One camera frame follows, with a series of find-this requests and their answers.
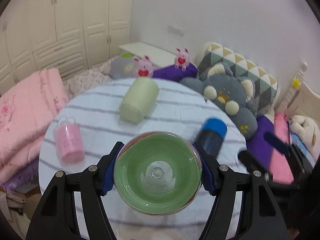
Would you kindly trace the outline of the pink green glass jar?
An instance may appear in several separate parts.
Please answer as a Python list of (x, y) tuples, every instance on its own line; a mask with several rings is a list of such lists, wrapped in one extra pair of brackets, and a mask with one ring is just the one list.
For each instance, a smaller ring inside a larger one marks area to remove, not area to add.
[(120, 150), (114, 185), (123, 201), (147, 215), (183, 210), (201, 187), (202, 163), (195, 147), (170, 132), (147, 132)]

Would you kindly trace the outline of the pink plastic cup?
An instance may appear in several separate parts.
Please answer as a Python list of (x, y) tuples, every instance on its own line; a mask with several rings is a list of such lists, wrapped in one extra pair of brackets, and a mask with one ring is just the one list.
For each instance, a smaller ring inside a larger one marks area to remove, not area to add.
[(76, 164), (84, 160), (80, 126), (74, 117), (62, 116), (53, 130), (53, 136), (57, 155), (63, 163)]

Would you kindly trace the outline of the purple blanket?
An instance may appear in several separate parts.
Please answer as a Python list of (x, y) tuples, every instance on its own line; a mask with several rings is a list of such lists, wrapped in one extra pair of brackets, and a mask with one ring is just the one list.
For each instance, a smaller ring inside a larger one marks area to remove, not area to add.
[(268, 170), (270, 168), (273, 147), (265, 141), (264, 134), (265, 132), (273, 133), (274, 124), (269, 118), (262, 115), (257, 118), (257, 125), (256, 133), (246, 142), (246, 145), (248, 151)]

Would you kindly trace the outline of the white plush toy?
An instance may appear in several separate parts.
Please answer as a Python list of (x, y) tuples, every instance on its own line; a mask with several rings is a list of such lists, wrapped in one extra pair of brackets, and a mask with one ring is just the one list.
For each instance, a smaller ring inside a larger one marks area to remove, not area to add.
[(299, 136), (313, 158), (319, 158), (319, 127), (316, 122), (307, 116), (293, 115), (291, 117), (291, 131)]

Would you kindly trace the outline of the white wooden bed headboard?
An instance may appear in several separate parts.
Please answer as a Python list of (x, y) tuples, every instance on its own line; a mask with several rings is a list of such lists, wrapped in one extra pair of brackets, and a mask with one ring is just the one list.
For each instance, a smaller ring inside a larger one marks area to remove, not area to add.
[(304, 81), (308, 65), (300, 64), (290, 88), (276, 107), (276, 113), (285, 113), (288, 117), (302, 115), (309, 117), (319, 126), (319, 94), (314, 92)]

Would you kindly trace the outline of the dark blue glass jar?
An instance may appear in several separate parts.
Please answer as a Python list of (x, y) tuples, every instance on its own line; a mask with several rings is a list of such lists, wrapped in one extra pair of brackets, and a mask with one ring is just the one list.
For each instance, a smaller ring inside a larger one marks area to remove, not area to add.
[(210, 118), (204, 122), (195, 142), (200, 145), (208, 155), (216, 159), (220, 153), (226, 134), (227, 125), (220, 119)]

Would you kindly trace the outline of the grey koala plush pillow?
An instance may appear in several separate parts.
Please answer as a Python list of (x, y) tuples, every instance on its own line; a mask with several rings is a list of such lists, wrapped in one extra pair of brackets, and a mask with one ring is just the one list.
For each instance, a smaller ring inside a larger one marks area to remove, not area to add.
[(202, 94), (225, 112), (245, 139), (251, 139), (256, 133), (257, 120), (249, 109), (255, 84), (249, 77), (234, 77), (228, 64), (222, 62), (205, 71), (204, 80), (185, 77), (180, 83)]

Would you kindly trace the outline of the striped white tablecloth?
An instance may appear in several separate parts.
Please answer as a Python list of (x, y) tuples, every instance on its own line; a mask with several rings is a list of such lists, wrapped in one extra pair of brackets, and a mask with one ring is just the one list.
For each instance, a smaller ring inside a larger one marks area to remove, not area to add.
[[(115, 143), (127, 143), (149, 131), (175, 133), (194, 141), (205, 120), (218, 118), (227, 125), (227, 134), (218, 161), (236, 172), (246, 172), (238, 161), (238, 152), (246, 147), (244, 137), (223, 111), (201, 94), (167, 80), (156, 80), (159, 95), (145, 119), (132, 124), (119, 117), (119, 106), (132, 79), (112, 81), (83, 92), (72, 99), (50, 124), (39, 157), (39, 184), (45, 190), (53, 175), (81, 172), (109, 154)], [(80, 127), (85, 159), (77, 164), (64, 164), (56, 154), (53, 131), (65, 118)], [(184, 210), (169, 216), (149, 216), (137, 212), (120, 198), (116, 190), (107, 193), (103, 205), (117, 239), (198, 239), (210, 214), (214, 197), (200, 189), (196, 198)]]

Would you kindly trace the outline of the pink folded quilt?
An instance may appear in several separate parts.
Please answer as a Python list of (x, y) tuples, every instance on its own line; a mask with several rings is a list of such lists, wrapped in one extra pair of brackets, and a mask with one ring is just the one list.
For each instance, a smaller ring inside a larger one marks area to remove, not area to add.
[(67, 103), (56, 68), (34, 72), (1, 96), (1, 184), (39, 156), (49, 125)]

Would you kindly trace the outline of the purple cushion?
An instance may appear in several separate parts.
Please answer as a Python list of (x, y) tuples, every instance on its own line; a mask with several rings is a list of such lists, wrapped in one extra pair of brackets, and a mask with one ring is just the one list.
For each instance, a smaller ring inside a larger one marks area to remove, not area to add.
[(197, 68), (192, 63), (189, 64), (186, 70), (182, 70), (182, 68), (175, 68), (175, 65), (170, 65), (154, 70), (152, 77), (154, 79), (164, 79), (174, 82), (180, 82), (185, 77), (195, 78), (197, 76), (197, 72)]

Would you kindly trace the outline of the pink bunny plush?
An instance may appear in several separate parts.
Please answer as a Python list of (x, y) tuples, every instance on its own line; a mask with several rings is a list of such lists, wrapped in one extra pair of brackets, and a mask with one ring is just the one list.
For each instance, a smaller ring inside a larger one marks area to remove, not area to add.
[(176, 48), (176, 50), (177, 54), (174, 59), (175, 68), (181, 68), (183, 71), (185, 71), (190, 64), (189, 50), (187, 48)]
[(139, 58), (137, 56), (133, 57), (135, 61), (135, 67), (133, 69), (133, 76), (139, 77), (152, 77), (153, 76), (153, 65), (148, 56)]

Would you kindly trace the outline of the white bedside table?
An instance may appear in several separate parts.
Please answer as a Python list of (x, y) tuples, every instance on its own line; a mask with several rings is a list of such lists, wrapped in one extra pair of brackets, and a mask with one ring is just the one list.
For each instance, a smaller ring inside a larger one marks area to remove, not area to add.
[(131, 53), (137, 57), (148, 56), (152, 64), (157, 68), (164, 68), (174, 64), (175, 54), (164, 49), (154, 47), (143, 42), (134, 42), (120, 45), (119, 49)]

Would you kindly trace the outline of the pink bunny plush left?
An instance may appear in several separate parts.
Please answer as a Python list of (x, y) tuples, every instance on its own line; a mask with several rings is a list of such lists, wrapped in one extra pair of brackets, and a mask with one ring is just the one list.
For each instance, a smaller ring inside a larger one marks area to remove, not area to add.
[(135, 61), (135, 67), (133, 69), (133, 76), (139, 77), (152, 77), (153, 76), (153, 65), (148, 56), (139, 58), (137, 56), (133, 57)]

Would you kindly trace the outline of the cream white wardrobe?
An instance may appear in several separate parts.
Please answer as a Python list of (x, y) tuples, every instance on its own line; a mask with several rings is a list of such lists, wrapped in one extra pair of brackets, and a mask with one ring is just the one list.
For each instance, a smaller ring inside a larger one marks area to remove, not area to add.
[(66, 80), (129, 43), (132, 0), (1, 0), (1, 93), (33, 72)]

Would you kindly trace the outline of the white wall socket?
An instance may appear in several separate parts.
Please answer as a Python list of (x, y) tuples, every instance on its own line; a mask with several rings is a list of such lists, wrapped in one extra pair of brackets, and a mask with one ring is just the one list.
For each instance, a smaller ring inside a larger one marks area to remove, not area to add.
[(168, 25), (168, 32), (171, 34), (175, 34), (175, 35), (179, 35), (179, 36), (183, 37), (185, 34), (185, 29), (174, 27), (172, 25)]

